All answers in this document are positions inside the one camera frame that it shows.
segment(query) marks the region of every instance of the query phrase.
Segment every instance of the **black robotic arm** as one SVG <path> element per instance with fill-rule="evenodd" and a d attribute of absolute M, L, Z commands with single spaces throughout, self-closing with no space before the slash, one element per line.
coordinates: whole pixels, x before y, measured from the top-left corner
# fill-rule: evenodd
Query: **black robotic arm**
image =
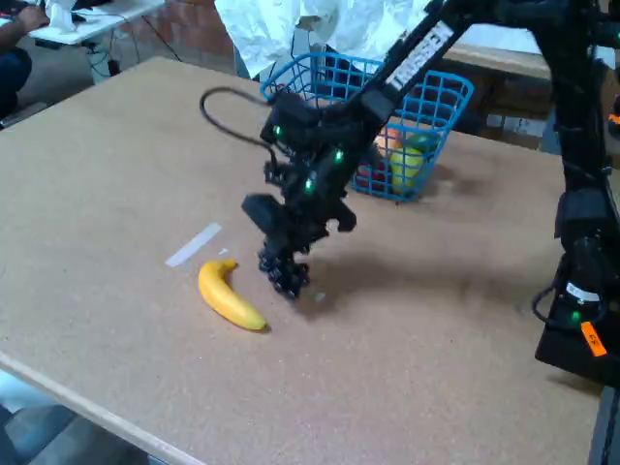
<path fill-rule="evenodd" d="M 565 254 L 553 283 L 533 303 L 551 338 L 545 346 L 543 336 L 537 357 L 620 386 L 620 361 L 593 362 L 592 354 L 580 349 L 587 349 L 580 325 L 614 326 L 607 324 L 609 306 L 620 299 L 620 222 L 607 181 L 600 83 L 594 75 L 595 46 L 620 45 L 620 23 L 614 19 L 601 13 L 597 0 L 433 0 L 418 27 L 389 50 L 380 70 L 347 102 L 312 108 L 296 94 L 276 94 L 261 138 L 292 154 L 286 163 L 272 157 L 264 169 L 265 180 L 281 188 L 284 202 L 253 194 L 242 205 L 265 234 L 260 268 L 275 289 L 298 296 L 308 282 L 308 267 L 294 256 L 309 253 L 327 236 L 327 221 L 337 220 L 341 232 L 355 227 L 356 216 L 343 203 L 347 183 L 403 98 L 469 26 L 526 28 L 551 71 L 566 178 L 555 220 Z M 546 317 L 538 304 L 551 293 Z"/>

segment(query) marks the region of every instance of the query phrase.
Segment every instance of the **fruit in basket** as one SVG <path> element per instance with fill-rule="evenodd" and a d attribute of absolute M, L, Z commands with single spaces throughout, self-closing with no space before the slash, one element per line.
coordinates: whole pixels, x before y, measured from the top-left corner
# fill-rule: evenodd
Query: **fruit in basket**
<path fill-rule="evenodd" d="M 368 188 L 377 192 L 387 192 L 386 183 L 388 182 L 388 164 L 385 160 L 381 160 L 376 168 L 370 165 L 359 165 L 356 172 L 355 184 L 357 187 Z"/>
<path fill-rule="evenodd" d="M 375 137 L 375 143 L 377 144 L 379 154 L 387 158 L 391 150 L 396 150 L 402 146 L 402 139 L 403 137 L 400 131 L 385 127 L 384 130 Z"/>
<path fill-rule="evenodd" d="M 404 146 L 402 151 L 392 152 L 389 157 L 392 192 L 400 196 L 413 189 L 416 174 L 423 164 L 422 152 L 413 147 Z"/>
<path fill-rule="evenodd" d="M 403 145 L 422 152 L 428 158 L 429 154 L 437 150 L 440 140 L 441 136 L 436 133 L 413 133 L 405 139 Z"/>

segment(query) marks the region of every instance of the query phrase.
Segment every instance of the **blue plastic wire basket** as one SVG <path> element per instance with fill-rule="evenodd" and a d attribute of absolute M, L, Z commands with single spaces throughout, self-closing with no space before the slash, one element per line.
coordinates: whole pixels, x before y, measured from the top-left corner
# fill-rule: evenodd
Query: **blue plastic wire basket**
<path fill-rule="evenodd" d="M 324 107 L 348 100 L 381 66 L 378 61 L 333 52 L 305 53 L 270 76 L 261 91 L 268 99 L 286 89 Z M 374 169 L 361 165 L 351 181 L 353 188 L 398 202 L 415 199 L 473 91 L 473 84 L 463 77 L 426 73 L 375 139 L 382 162 Z"/>

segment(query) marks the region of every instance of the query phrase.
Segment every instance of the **person's leg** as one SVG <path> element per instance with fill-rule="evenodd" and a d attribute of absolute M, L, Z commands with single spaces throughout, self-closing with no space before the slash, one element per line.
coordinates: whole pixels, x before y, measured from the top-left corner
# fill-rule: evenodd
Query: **person's leg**
<path fill-rule="evenodd" d="M 32 60 L 21 48 L 0 55 L 0 118 L 11 114 L 17 106 L 17 91 L 32 71 Z"/>

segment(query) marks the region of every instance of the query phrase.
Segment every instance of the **banana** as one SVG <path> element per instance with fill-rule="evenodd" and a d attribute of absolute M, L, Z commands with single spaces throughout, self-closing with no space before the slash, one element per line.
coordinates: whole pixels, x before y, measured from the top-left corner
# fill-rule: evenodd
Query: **banana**
<path fill-rule="evenodd" d="M 259 311 L 224 281 L 226 273 L 235 267 L 236 261 L 232 259 L 205 263 L 198 275 L 202 298 L 230 322 L 246 329 L 263 329 L 267 322 Z"/>

